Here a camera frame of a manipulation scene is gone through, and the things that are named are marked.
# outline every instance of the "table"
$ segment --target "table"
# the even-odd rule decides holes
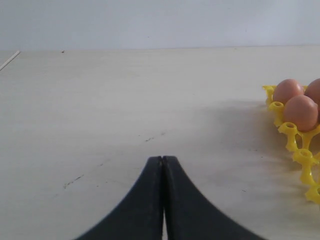
[[[0,71],[0,233],[74,239],[150,156],[269,240],[318,239],[319,206],[262,85],[319,77],[320,46],[22,52]]]

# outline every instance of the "yellow egg tray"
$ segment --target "yellow egg tray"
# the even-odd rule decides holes
[[[320,134],[320,125],[309,132],[298,131],[297,126],[292,122],[283,122],[284,104],[279,101],[272,101],[275,85],[265,85],[263,89],[266,92],[265,101],[268,110],[274,113],[273,124],[278,128],[279,133],[287,137],[286,149],[293,152],[294,162],[301,164],[300,180],[303,184],[310,186],[305,193],[306,198],[316,204],[320,204],[320,178],[315,180],[312,174],[312,168],[320,167],[320,151],[313,155],[310,151],[310,143],[314,136]],[[302,141],[301,148],[298,147],[297,140]]]

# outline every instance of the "egg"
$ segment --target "egg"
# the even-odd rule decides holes
[[[274,89],[272,101],[286,104],[289,99],[304,94],[304,87],[295,79],[286,79]]]
[[[284,105],[283,121],[295,124],[301,132],[309,132],[317,126],[318,114],[318,105],[310,97],[298,95]]]
[[[305,93],[306,96],[311,98],[316,104],[320,103],[320,78],[314,80],[309,84],[306,88]]]

